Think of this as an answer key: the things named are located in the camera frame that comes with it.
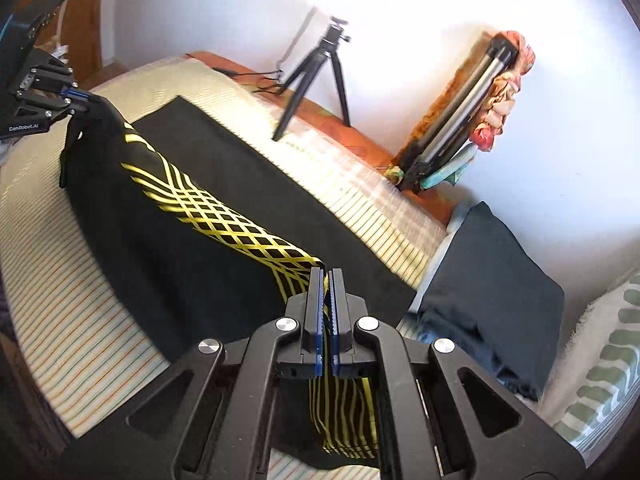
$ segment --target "bed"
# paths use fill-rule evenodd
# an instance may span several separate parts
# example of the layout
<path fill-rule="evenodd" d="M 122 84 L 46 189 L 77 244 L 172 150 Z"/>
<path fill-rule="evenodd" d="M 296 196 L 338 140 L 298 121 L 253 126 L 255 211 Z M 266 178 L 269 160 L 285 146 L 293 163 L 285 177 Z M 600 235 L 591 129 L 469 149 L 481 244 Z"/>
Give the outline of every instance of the bed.
<path fill-rule="evenodd" d="M 292 121 L 289 133 L 280 142 L 271 142 L 278 109 L 256 100 L 199 60 L 162 60 L 95 92 L 111 100 L 129 122 L 175 96 L 184 97 L 297 181 L 353 232 L 357 225 L 326 197 L 336 190 L 358 196 L 370 206 L 372 221 L 391 234 L 389 243 L 411 254 L 411 263 L 395 266 L 385 261 L 384 244 L 363 241 L 414 288 L 447 236 L 442 224 L 399 194 L 374 168 L 303 121 Z M 12 147 L 0 172 L 0 261 L 26 364 L 57 416 L 73 436 L 80 437 L 165 370 L 168 362 L 118 302 L 87 247 L 66 193 L 58 187 L 64 137 L 65 123 L 60 123 L 49 134 L 26 137 Z M 415 338 L 418 327 L 414 318 L 406 316 L 398 330 Z M 568 359 L 563 366 L 571 368 L 572 357 Z M 556 373 L 554 384 L 562 384 L 563 393 L 556 394 L 558 388 L 553 386 L 552 393 L 532 409 L 556 426 L 575 403 L 567 392 L 578 391 L 582 379 L 577 376 L 569 382 Z M 630 387 L 629 393 L 637 390 Z M 628 413 L 629 403 L 625 406 Z M 617 413 L 623 418 L 623 412 Z M 571 440 L 568 433 L 563 436 Z M 584 450 L 590 462 L 597 457 L 594 449 Z M 273 450 L 268 478 L 377 476 L 376 470 L 360 466 L 314 471 Z"/>

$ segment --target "cable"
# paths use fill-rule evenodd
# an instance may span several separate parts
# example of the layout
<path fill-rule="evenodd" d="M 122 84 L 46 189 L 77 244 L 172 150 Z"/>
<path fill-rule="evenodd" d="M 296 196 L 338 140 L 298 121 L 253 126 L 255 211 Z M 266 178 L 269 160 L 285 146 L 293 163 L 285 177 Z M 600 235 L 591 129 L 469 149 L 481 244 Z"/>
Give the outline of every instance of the cable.
<path fill-rule="evenodd" d="M 262 87 L 258 87 L 258 89 L 254 91 L 255 93 L 264 92 L 264 91 L 266 91 L 268 89 L 275 88 L 276 86 L 281 86 L 280 85 L 280 79 L 282 78 L 282 75 L 284 74 L 284 70 L 282 69 L 282 64 L 287 59 L 289 59 L 289 56 L 291 56 L 291 53 L 293 52 L 293 49 L 296 47 L 296 45 L 300 41 L 300 38 L 305 33 L 306 29 L 309 26 L 309 23 L 311 22 L 311 19 L 313 18 L 313 16 L 316 14 L 317 11 L 318 11 L 317 7 L 312 7 L 309 10 L 309 12 L 306 14 L 305 19 L 303 20 L 302 25 L 300 25 L 300 28 L 296 32 L 296 35 L 293 37 L 293 40 L 291 41 L 291 43 L 289 44 L 287 49 L 284 51 L 284 54 L 282 55 L 282 57 L 279 60 L 276 61 L 275 70 L 271 70 L 270 72 L 244 72 L 244 73 L 238 73 L 238 72 L 235 72 L 234 70 L 228 70 L 228 69 L 225 69 L 225 68 L 217 68 L 217 67 L 213 67 L 213 70 L 215 70 L 216 72 L 221 72 L 221 73 L 229 76 L 230 78 L 240 77 L 240 76 L 243 76 L 243 75 L 267 76 L 267 75 L 275 74 L 274 77 L 260 78 L 260 79 L 268 79 L 270 81 L 275 81 L 275 83 L 270 85 L 270 86 L 268 86 L 268 87 L 263 87 L 263 88 Z"/>
<path fill-rule="evenodd" d="M 62 3 L 62 6 L 60 7 L 60 12 L 58 13 L 58 24 L 56 25 L 56 49 L 59 49 L 62 47 L 62 44 L 60 43 L 61 37 L 62 37 L 62 20 L 64 20 L 65 18 L 66 3 L 68 1 L 69 0 L 65 0 Z"/>
<path fill-rule="evenodd" d="M 303 20 L 302 25 L 300 25 L 300 28 L 298 29 L 296 35 L 293 37 L 293 40 L 291 41 L 291 43 L 289 44 L 289 46 L 285 50 L 285 52 L 282 55 L 282 57 L 279 60 L 277 60 L 275 70 L 272 70 L 271 72 L 245 72 L 245 73 L 238 73 L 238 72 L 235 72 L 234 70 L 221 69 L 221 68 L 214 68 L 213 70 L 216 70 L 217 72 L 221 72 L 221 73 L 229 76 L 230 78 L 240 77 L 240 76 L 243 76 L 243 75 L 268 76 L 268 75 L 271 75 L 271 74 L 275 74 L 275 77 L 261 77 L 260 79 L 258 79 L 258 81 L 260 81 L 261 79 L 267 79 L 269 81 L 273 81 L 274 82 L 273 84 L 271 84 L 269 86 L 265 86 L 265 87 L 260 87 L 260 86 L 258 86 L 256 84 L 256 86 L 258 86 L 258 88 L 252 92 L 254 94 L 257 94 L 257 93 L 260 93 L 260 92 L 269 93 L 269 94 L 275 94 L 276 92 L 272 92 L 271 89 L 280 88 L 282 86 L 281 78 L 282 78 L 282 75 L 284 74 L 284 70 L 282 69 L 282 65 L 287 59 L 289 59 L 289 56 L 291 56 L 291 53 L 293 52 L 293 49 L 296 47 L 296 45 L 298 44 L 298 41 L 300 40 L 302 35 L 305 33 L 307 27 L 309 26 L 309 23 L 311 22 L 311 19 L 316 14 L 316 12 L 318 12 L 318 8 L 317 7 L 312 7 L 309 10 L 309 12 L 306 14 L 305 19 Z"/>

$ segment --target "tripod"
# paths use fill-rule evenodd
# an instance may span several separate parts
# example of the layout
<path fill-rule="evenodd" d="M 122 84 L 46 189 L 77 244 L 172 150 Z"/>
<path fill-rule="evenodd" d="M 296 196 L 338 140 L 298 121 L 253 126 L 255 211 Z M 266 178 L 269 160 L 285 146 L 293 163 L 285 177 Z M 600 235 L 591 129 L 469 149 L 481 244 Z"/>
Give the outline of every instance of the tripod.
<path fill-rule="evenodd" d="M 349 109 L 347 108 L 347 94 L 344 91 L 342 65 L 340 64 L 337 52 L 338 42 L 340 40 L 349 42 L 351 41 L 351 38 L 342 34 L 344 32 L 342 26 L 346 25 L 347 22 L 334 18 L 333 16 L 331 17 L 331 20 L 333 23 L 329 24 L 329 28 L 326 30 L 324 37 L 320 40 L 320 43 L 318 43 L 318 46 L 316 46 L 315 49 L 313 49 L 305 59 L 302 60 L 281 88 L 276 92 L 276 95 L 282 95 L 282 93 L 304 73 L 302 81 L 298 85 L 298 88 L 296 88 L 296 91 L 293 92 L 287 107 L 282 113 L 278 126 L 273 132 L 273 137 L 271 137 L 273 140 L 280 140 L 282 138 L 284 130 L 300 105 L 300 101 L 302 101 L 306 91 L 311 86 L 311 83 L 318 75 L 318 72 L 320 72 L 322 65 L 324 65 L 324 62 L 328 57 L 331 58 L 331 63 L 334 66 L 335 85 L 338 89 L 338 97 L 340 98 L 340 108 L 342 108 L 342 122 L 345 126 L 351 126 L 349 120 Z"/>

